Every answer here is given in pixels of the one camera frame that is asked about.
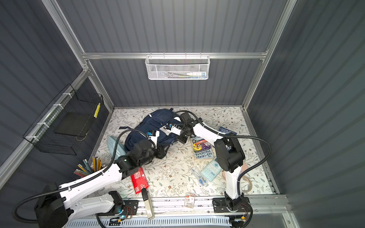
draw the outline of calculator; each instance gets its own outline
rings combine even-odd
[[[209,181],[212,181],[222,170],[218,164],[218,159],[214,158],[202,171],[203,174]]]

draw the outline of black wire basket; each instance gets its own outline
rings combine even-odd
[[[36,130],[23,135],[40,152],[77,155],[97,118],[103,97],[98,93],[72,90]]]

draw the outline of corrugated wall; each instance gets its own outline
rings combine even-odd
[[[85,52],[263,52],[285,0],[58,1]],[[115,106],[239,105],[260,60],[212,60],[208,80],[151,81],[143,60],[91,60]]]
[[[299,1],[248,112],[301,227],[364,227],[365,2]]]
[[[22,135],[49,102],[81,72],[82,68],[40,0],[0,0],[0,165],[23,140]],[[86,80],[81,90],[95,92]],[[102,106],[77,156],[31,150],[0,190],[0,227],[38,227],[15,221],[14,205],[40,193],[46,184],[77,178],[73,171],[88,159],[108,110]],[[31,201],[20,214],[34,218]]]
[[[95,93],[95,89],[89,80],[86,80],[79,90]],[[41,193],[48,183],[56,182],[59,185],[77,180],[78,176],[73,172],[77,165],[82,163],[83,159],[89,159],[108,114],[108,110],[102,105],[98,117],[83,141],[81,152],[76,156],[42,153],[35,148],[30,151],[0,190],[0,214],[3,215],[0,227],[38,227],[38,224],[15,221],[11,216],[14,205],[22,199]],[[35,203],[36,200],[24,204],[19,209],[19,214],[25,218],[36,219],[33,209]]]
[[[58,3],[85,52],[260,52],[285,0]]]
[[[0,165],[82,68],[40,0],[0,1]]]
[[[211,60],[208,80],[149,80],[144,60],[92,60],[115,106],[242,104],[259,59]]]

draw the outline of floral mat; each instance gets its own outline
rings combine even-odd
[[[100,143],[96,156],[103,159],[103,164],[110,162],[111,155],[108,151],[107,136],[118,136],[123,130],[121,126],[136,127],[142,119],[158,108],[134,108],[115,109],[111,116],[108,127]],[[248,135],[245,120],[239,107],[203,107],[203,108],[175,108],[174,111],[189,110],[197,117],[216,129],[224,127],[235,131],[241,135]],[[124,134],[120,142],[125,141],[128,134]],[[242,149],[245,152],[245,162],[250,167],[259,161],[256,149],[251,139],[239,139]],[[202,170],[210,160],[194,160],[193,147],[190,139],[183,145],[178,142],[171,146],[163,159],[153,159],[153,161],[143,167],[149,183],[152,197],[176,197],[185,196],[187,192],[196,196],[220,196],[226,189],[226,182],[222,178],[222,172],[207,187],[201,186],[194,175],[190,172],[192,166]],[[268,180],[261,166],[248,172],[246,175],[253,187],[247,194],[272,194]],[[248,189],[248,183],[241,180],[241,189]],[[141,194],[135,194],[131,178],[128,177],[106,186],[90,195],[99,196],[109,191],[116,190],[123,198],[140,198]]]

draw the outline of red package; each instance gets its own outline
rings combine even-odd
[[[148,188],[148,182],[142,167],[139,168],[138,172],[131,175],[131,179],[136,194],[140,193],[142,188]]]

